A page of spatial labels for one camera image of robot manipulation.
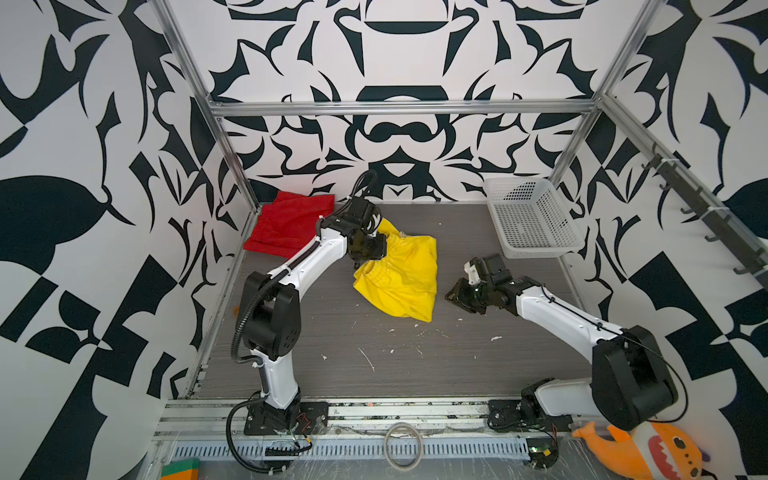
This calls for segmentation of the yellow shorts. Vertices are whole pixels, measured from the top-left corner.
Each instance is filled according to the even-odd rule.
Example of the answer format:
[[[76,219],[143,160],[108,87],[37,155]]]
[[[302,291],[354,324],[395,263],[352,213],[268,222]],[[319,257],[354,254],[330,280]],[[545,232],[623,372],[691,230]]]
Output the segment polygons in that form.
[[[371,305],[392,317],[429,323],[437,296],[438,249],[431,236],[411,236],[381,221],[387,253],[354,273],[354,289]]]

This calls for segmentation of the red shorts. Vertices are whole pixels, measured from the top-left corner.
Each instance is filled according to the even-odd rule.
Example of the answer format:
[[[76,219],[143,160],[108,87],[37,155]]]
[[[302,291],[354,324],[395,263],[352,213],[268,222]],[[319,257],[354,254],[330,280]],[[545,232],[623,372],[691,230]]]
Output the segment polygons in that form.
[[[305,196],[280,191],[262,208],[243,249],[291,258],[315,237],[317,221],[330,216],[334,207],[332,194]]]

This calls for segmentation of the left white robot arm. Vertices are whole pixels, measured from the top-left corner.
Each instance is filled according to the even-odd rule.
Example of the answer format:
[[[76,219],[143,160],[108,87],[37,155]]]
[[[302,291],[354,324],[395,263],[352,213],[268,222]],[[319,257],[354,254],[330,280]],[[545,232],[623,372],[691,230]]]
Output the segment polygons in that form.
[[[260,399],[269,412],[293,415],[300,402],[292,351],[301,330],[301,302],[325,271],[344,257],[359,267],[386,256],[386,236],[378,231],[379,208],[361,197],[348,199],[328,217],[313,224],[309,242],[282,265],[254,272],[246,279],[230,359],[255,364]]]

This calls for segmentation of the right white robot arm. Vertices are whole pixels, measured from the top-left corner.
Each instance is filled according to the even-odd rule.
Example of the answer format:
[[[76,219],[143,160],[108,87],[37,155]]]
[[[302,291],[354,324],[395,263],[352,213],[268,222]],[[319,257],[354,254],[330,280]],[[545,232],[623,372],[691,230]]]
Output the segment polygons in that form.
[[[489,308],[509,312],[565,342],[591,366],[586,379],[544,379],[524,389],[520,420],[586,417],[633,430],[687,400],[675,382],[676,371],[646,328],[625,328],[590,315],[543,283],[514,277],[498,254],[471,259],[464,272],[446,293],[448,302],[471,314]]]

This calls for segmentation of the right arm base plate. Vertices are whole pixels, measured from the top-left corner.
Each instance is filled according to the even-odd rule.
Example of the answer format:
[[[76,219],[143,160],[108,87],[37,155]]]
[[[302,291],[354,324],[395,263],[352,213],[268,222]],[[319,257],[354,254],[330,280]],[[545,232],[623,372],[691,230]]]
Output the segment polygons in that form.
[[[498,432],[546,430],[570,432],[573,419],[570,415],[551,416],[533,394],[524,394],[520,399],[490,400],[488,402],[487,426]]]

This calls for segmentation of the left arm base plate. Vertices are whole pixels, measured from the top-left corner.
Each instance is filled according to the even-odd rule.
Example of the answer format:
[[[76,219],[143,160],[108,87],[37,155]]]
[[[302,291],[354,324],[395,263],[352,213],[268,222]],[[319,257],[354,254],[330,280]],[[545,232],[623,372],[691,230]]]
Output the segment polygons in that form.
[[[266,402],[248,407],[244,434],[266,436],[292,433],[310,435],[322,430],[327,422],[327,402],[296,400],[286,409],[277,409]]]

